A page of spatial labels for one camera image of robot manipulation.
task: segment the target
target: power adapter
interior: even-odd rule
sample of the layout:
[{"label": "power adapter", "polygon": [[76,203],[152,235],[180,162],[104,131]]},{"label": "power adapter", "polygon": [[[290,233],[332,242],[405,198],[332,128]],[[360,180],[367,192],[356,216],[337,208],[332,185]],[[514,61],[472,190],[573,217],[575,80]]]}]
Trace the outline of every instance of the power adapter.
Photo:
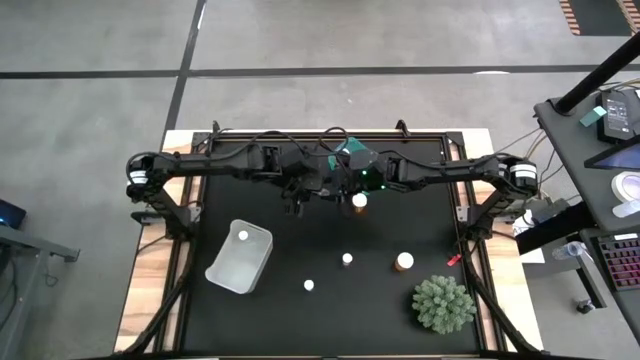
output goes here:
[{"label": "power adapter", "polygon": [[598,120],[598,140],[615,144],[633,137],[628,101],[627,95],[620,91],[603,91],[596,98],[596,104],[607,110]]}]

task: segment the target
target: metal bracket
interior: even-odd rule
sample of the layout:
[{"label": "metal bracket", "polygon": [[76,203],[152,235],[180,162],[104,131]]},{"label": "metal bracket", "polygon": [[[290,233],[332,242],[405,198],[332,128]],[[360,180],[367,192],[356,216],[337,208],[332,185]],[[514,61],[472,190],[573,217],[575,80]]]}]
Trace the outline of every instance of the metal bracket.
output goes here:
[{"label": "metal bracket", "polygon": [[191,138],[191,147],[194,148],[194,152],[200,152],[202,150],[203,145],[207,144],[207,139],[211,137],[210,132],[197,132],[193,133],[193,137]]},{"label": "metal bracket", "polygon": [[445,133],[445,135],[447,136],[447,139],[449,139],[449,141],[450,141],[449,144],[451,144],[451,142],[453,142],[457,146],[464,146],[464,136],[462,135],[462,132],[460,132],[460,131],[447,131]]},{"label": "metal bracket", "polygon": [[456,206],[456,217],[459,222],[466,223],[469,219],[469,207],[464,206]]},{"label": "metal bracket", "polygon": [[191,222],[200,220],[200,213],[202,213],[202,208],[200,206],[190,207],[189,210],[191,210]]},{"label": "metal bracket", "polygon": [[405,139],[411,137],[411,133],[407,128],[407,124],[402,119],[398,120],[398,122],[396,123],[396,130],[402,131],[402,137],[404,137]]}]

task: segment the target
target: monitor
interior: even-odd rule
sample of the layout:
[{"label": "monitor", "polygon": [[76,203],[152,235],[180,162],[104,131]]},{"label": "monitor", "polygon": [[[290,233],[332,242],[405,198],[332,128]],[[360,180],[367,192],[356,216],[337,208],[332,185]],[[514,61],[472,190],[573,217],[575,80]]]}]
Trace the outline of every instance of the monitor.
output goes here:
[{"label": "monitor", "polygon": [[640,135],[636,135],[627,141],[585,160],[584,166],[594,169],[640,171]]}]

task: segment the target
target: green artificial plant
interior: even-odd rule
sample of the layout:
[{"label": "green artificial plant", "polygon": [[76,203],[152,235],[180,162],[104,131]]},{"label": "green artificial plant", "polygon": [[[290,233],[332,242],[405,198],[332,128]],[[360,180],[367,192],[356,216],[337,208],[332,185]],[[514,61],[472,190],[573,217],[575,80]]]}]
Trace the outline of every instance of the green artificial plant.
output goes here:
[{"label": "green artificial plant", "polygon": [[457,285],[451,276],[435,275],[416,286],[412,307],[419,312],[422,325],[439,334],[460,331],[477,311],[464,286]]}]

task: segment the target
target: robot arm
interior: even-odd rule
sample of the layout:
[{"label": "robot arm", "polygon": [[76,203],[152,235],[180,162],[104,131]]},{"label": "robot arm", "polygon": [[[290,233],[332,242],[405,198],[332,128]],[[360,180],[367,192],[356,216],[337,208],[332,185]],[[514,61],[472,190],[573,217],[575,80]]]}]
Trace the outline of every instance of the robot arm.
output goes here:
[{"label": "robot arm", "polygon": [[537,194],[535,165],[508,154],[422,164],[396,151],[377,153],[363,145],[359,151],[328,159],[303,148],[283,152],[279,146],[255,143],[228,154],[145,153],[127,165],[127,174],[127,195],[152,206],[165,219],[170,238],[193,232],[189,209],[178,206],[163,190],[173,177],[224,175],[269,182],[283,190],[286,211],[298,216],[303,203],[314,196],[351,204],[351,197],[362,192],[411,192],[429,184],[481,180],[496,190],[482,205],[468,209],[466,230],[475,239],[490,238],[493,219],[515,200]]}]

